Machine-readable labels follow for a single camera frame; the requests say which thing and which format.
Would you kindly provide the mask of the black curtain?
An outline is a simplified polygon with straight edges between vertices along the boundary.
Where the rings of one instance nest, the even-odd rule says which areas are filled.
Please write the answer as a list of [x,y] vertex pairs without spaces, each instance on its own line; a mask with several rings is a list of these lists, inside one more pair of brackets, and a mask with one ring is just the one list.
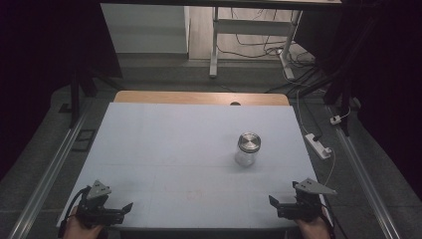
[[101,0],[0,0],[0,180],[84,73],[122,76]]
[[305,11],[296,42],[337,75],[324,101],[359,100],[359,120],[422,200],[422,0],[341,2]]

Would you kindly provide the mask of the white power strip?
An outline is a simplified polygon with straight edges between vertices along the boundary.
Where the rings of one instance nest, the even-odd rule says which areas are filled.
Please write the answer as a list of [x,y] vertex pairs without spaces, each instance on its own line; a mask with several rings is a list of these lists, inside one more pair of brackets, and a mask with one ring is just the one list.
[[331,157],[332,150],[329,147],[324,147],[319,141],[319,138],[313,133],[306,134],[305,139],[314,149],[320,159],[325,160]]

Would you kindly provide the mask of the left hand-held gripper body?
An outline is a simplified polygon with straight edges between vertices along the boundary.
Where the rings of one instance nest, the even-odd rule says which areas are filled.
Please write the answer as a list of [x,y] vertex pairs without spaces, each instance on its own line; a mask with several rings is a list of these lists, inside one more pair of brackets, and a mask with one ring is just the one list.
[[76,217],[88,228],[97,225],[121,224],[124,219],[125,208],[105,208],[105,203],[110,194],[110,188],[99,180],[96,180],[92,186],[87,186],[79,202]]

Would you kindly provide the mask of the clear glass jar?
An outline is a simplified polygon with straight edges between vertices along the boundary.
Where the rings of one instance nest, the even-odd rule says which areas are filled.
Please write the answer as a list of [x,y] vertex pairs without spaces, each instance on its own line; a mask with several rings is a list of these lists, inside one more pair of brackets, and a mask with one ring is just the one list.
[[258,153],[258,148],[248,149],[239,147],[235,153],[235,161],[241,166],[250,166],[255,163]]

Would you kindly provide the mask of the black metal stand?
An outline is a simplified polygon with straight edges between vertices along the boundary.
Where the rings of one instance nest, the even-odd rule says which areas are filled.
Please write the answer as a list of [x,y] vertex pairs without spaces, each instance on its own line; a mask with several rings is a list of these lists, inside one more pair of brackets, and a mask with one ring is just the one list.
[[94,73],[90,68],[79,68],[73,73],[71,80],[71,124],[73,128],[80,117],[80,94],[79,90],[83,90],[87,97],[95,97],[97,95],[97,87],[94,83]]
[[340,100],[340,122],[338,125],[345,136],[349,136],[347,118],[350,114],[351,77],[346,70],[338,70],[332,76],[332,82],[323,97],[327,105],[334,105]]

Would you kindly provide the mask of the person's right hand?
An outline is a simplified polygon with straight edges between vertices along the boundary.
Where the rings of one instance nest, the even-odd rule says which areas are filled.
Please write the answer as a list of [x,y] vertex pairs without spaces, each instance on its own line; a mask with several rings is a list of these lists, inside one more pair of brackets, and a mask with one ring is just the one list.
[[300,228],[300,231],[304,239],[330,239],[329,227],[325,223],[326,213],[322,214],[322,217],[306,222],[301,219],[297,219],[296,223]]

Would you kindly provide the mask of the white desk frame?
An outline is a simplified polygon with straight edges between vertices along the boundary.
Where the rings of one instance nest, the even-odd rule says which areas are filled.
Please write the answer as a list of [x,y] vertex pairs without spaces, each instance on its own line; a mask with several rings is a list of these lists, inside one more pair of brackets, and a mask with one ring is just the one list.
[[295,76],[288,61],[288,53],[290,52],[301,15],[302,12],[300,10],[293,10],[292,19],[289,22],[220,19],[219,8],[214,7],[209,76],[211,78],[217,77],[217,40],[219,34],[267,35],[286,37],[286,45],[282,50],[277,50],[277,55],[281,61],[286,79],[293,80]]

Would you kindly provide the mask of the silver metal jar lid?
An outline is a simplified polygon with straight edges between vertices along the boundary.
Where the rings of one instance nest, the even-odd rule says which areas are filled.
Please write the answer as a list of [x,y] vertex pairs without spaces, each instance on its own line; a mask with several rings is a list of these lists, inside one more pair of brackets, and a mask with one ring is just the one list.
[[238,147],[246,153],[255,153],[261,148],[261,138],[254,132],[244,132],[239,136]]

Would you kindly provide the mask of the aluminium floor rail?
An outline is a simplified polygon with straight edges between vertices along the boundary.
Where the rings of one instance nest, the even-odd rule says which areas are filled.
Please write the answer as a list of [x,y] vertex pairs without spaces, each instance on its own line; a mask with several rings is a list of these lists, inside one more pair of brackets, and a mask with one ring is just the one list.
[[74,126],[67,131],[67,134],[62,140],[59,149],[43,173],[43,176],[35,187],[7,239],[27,238],[54,182],[58,177],[61,168],[64,165],[69,152],[71,151],[72,145],[75,142],[76,137],[82,128],[82,125],[86,121],[88,112],[92,108],[92,105],[92,99],[87,99],[83,102],[80,111],[80,117],[76,120]]
[[385,239],[402,239],[401,235],[385,205],[380,194],[378,193],[371,177],[363,165],[356,148],[349,136],[346,136],[341,127],[335,124],[333,128],[338,135],[339,141],[343,150],[349,160],[351,167],[356,175],[356,178],[367,198],[373,214],[384,234]]

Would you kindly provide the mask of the white panel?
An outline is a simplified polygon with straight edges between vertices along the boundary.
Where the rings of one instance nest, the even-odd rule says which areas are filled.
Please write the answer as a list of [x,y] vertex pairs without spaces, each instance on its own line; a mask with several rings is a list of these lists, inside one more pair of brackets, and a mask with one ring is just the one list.
[[107,3],[101,7],[118,53],[188,53],[188,7]]

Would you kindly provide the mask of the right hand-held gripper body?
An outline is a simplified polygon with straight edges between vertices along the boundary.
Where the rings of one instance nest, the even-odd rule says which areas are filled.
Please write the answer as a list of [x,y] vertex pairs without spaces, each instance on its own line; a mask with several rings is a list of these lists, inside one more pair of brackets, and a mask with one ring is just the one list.
[[295,203],[277,203],[277,213],[280,218],[288,220],[304,220],[311,222],[322,215],[322,195],[337,195],[334,189],[307,178],[302,182],[293,182],[296,192]]

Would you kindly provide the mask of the person's left hand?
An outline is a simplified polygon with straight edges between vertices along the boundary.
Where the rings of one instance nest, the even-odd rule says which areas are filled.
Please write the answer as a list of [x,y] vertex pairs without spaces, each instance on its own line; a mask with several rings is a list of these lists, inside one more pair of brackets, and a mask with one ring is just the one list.
[[97,225],[93,228],[87,228],[75,217],[77,210],[78,207],[75,206],[71,211],[72,217],[67,220],[63,239],[97,239],[104,227]]

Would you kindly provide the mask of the wooden table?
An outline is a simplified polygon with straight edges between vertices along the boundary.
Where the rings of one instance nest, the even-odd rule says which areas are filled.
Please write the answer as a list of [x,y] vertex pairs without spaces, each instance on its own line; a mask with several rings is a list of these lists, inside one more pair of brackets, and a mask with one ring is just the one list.
[[224,105],[230,106],[288,106],[285,95],[249,93],[199,93],[199,92],[158,92],[120,91],[113,100],[115,103],[185,104],[185,105]]

